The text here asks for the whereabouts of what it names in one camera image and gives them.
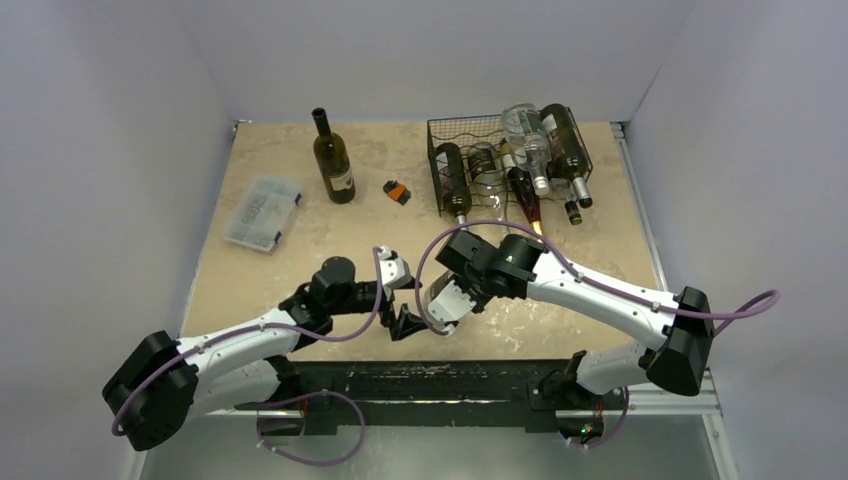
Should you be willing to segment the dark green wine bottle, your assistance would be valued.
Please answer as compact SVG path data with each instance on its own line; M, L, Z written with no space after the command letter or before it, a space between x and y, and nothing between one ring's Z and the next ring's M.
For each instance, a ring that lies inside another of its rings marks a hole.
M333 203L350 203L355 197L356 187L344 140L331 129L324 108L315 108L311 114L317 129L313 154L327 195Z

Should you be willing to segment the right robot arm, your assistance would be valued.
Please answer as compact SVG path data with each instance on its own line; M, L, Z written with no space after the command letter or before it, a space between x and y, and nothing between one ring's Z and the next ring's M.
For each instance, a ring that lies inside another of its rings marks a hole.
M541 241L509 234L499 245L466 230L454 232L436 256L446 269L425 302L439 327L479 313L493 298L529 299L564 307L631 337L629 344L573 356L561 381L564 399L584 407L601 394L652 383L696 396L715 337L705 293L643 289L559 259Z

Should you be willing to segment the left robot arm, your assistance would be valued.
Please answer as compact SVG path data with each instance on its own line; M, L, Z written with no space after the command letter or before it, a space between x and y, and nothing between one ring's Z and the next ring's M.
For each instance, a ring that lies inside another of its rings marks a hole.
M298 382L275 371L275 364L317 341L356 338L391 311L395 291L421 286L395 251L376 248L373 261L375 280L356 281L350 259L331 257L291 296L234 327L194 337L173 338L164 330L145 336L103 387L114 416L112 434L145 451L170 439L189 419L221 408L224 397L235 404L289 407ZM358 313L366 314L366 323L345 336L332 335L334 316Z

